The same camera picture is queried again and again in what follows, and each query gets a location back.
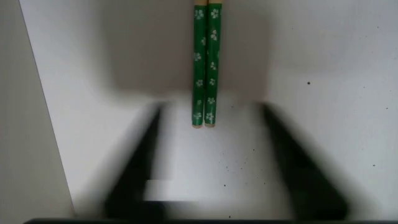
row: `green chopstick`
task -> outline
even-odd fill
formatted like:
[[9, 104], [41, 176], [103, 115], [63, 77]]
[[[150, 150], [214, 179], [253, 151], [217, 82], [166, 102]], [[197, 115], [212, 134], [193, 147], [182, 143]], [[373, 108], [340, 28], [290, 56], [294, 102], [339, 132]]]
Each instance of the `green chopstick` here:
[[205, 126], [210, 128], [214, 127], [216, 123], [222, 3], [222, 0], [209, 0], [208, 3], [208, 55], [206, 65]]
[[193, 97], [192, 126], [200, 128], [203, 123], [203, 100], [205, 96], [207, 0], [195, 0], [193, 18]]

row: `white wall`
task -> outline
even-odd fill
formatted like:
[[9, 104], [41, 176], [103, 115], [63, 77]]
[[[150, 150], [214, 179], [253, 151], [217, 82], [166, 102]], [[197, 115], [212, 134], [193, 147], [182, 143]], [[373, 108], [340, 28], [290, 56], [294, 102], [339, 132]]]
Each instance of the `white wall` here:
[[0, 2], [0, 223], [72, 217], [19, 1]]
[[396, 1], [226, 1], [217, 126], [200, 130], [191, 1], [21, 4], [77, 213], [108, 187], [144, 105], [166, 98], [172, 165], [149, 198], [196, 201], [196, 218], [289, 217], [269, 152], [252, 150], [267, 142], [249, 104], [267, 100], [318, 146], [353, 218], [397, 218]]

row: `white surface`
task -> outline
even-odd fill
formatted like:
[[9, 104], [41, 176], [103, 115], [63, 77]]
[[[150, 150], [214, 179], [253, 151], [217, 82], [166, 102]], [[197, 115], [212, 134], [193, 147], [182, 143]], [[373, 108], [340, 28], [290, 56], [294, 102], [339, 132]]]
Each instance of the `white surface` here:
[[18, 1], [0, 1], [0, 21], [0, 223], [73, 217]]
[[[261, 173], [268, 163], [247, 146], [267, 144], [252, 135], [262, 139], [247, 106], [267, 100], [313, 139], [313, 153], [349, 193], [353, 218], [398, 218], [396, 1], [226, 1], [222, 106], [217, 127], [201, 130], [189, 122], [191, 1], [21, 4], [77, 213], [87, 212], [83, 198], [103, 193], [109, 160], [136, 139], [139, 110], [162, 96], [175, 102], [162, 145], [174, 151], [171, 181], [158, 196], [213, 205], [197, 217], [289, 217], [283, 208], [245, 209], [253, 197], [284, 204], [277, 177]], [[251, 167], [240, 172], [246, 157]], [[265, 189], [257, 176], [275, 186]]]

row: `blurry black object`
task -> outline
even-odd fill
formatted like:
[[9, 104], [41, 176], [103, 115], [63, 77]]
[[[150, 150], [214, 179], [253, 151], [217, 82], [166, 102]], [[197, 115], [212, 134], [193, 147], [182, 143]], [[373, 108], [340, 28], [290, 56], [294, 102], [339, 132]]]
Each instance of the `blurry black object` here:
[[[104, 203], [106, 220], [36, 219], [39, 223], [293, 223], [295, 221], [245, 220], [171, 220], [166, 217], [162, 202], [145, 202], [146, 181], [150, 179], [160, 116], [164, 105], [159, 105], [146, 133], [126, 164], [118, 181]], [[348, 203], [327, 181], [320, 169], [306, 154], [303, 147], [289, 133], [274, 109], [261, 106], [261, 114], [269, 128], [275, 159], [282, 180], [288, 190], [290, 204], [296, 220], [343, 220], [349, 210]]]
[[275, 160], [298, 220], [342, 220], [348, 203], [289, 133], [275, 108], [262, 106]]

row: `white flower print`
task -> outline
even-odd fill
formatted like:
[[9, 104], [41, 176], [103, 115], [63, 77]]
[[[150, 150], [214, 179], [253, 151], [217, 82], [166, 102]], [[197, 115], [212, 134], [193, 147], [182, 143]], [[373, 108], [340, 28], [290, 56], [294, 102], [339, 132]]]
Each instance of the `white flower print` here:
[[201, 59], [201, 56], [199, 53], [193, 53], [193, 59], [197, 62]]
[[216, 102], [216, 100], [215, 100], [214, 98], [208, 98], [208, 99], [207, 99], [207, 102], [208, 102], [210, 105], [212, 105], [213, 103]]
[[206, 114], [206, 119], [209, 121], [213, 121], [214, 120], [214, 115], [212, 113], [207, 113]]
[[198, 112], [198, 113], [194, 114], [193, 117], [195, 119], [200, 119], [201, 118], [201, 112]]
[[216, 19], [218, 17], [218, 10], [217, 9], [213, 9], [213, 12], [211, 12], [211, 16], [213, 19]]
[[213, 70], [217, 70], [216, 64], [214, 64], [214, 62], [210, 63], [210, 68], [213, 69]]
[[216, 80], [214, 78], [211, 78], [209, 83], [210, 83], [210, 85], [214, 85], [214, 84], [216, 84]]
[[195, 18], [196, 19], [201, 19], [201, 18], [203, 18], [204, 17], [204, 15], [203, 15], [203, 11], [201, 10], [201, 9], [199, 9], [199, 10], [195, 10]]
[[217, 40], [217, 30], [213, 30], [213, 32], [212, 32], [212, 34], [210, 35], [210, 37], [211, 37], [213, 40]]
[[197, 81], [197, 86], [198, 86], [198, 87], [201, 87], [202, 85], [203, 85], [203, 80], [198, 80], [198, 81]]

